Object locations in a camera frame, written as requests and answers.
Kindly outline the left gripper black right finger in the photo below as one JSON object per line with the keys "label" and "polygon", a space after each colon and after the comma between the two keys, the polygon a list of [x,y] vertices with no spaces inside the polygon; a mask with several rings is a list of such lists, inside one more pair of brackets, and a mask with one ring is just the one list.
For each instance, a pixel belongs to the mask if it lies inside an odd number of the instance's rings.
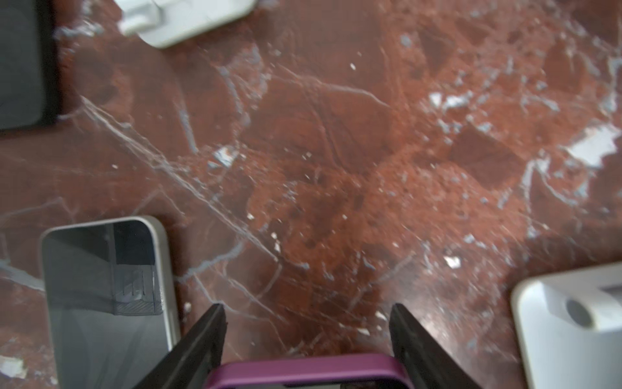
{"label": "left gripper black right finger", "polygon": [[390,336],[394,357],[402,363],[415,388],[480,389],[401,303],[391,308]]}

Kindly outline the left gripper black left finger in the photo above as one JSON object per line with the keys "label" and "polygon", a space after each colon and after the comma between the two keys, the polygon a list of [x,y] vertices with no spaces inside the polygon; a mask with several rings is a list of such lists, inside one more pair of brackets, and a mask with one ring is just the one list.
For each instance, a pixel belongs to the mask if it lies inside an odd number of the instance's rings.
{"label": "left gripper black left finger", "polygon": [[212,305],[137,388],[200,388],[220,366],[227,319],[222,304]]}

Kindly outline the phone with white edge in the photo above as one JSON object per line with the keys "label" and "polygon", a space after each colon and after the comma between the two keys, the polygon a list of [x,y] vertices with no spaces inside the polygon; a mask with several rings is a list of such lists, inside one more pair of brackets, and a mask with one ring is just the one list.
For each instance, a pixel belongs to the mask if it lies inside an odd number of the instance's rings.
{"label": "phone with white edge", "polygon": [[381,353],[228,363],[204,388],[413,388],[400,362]]}

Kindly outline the white silver phone stand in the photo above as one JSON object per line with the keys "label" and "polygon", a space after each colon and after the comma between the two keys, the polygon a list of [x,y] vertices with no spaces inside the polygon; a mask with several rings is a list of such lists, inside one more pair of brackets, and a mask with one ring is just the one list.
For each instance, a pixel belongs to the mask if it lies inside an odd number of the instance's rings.
{"label": "white silver phone stand", "polygon": [[511,294],[530,388],[621,386],[621,264],[532,277]]}

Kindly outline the black phone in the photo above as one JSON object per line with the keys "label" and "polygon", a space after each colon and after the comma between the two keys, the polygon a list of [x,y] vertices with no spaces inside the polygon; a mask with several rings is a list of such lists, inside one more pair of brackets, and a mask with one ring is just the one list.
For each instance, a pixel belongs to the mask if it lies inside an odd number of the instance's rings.
{"label": "black phone", "polygon": [[56,122],[61,108],[50,1],[1,2],[1,129]]}

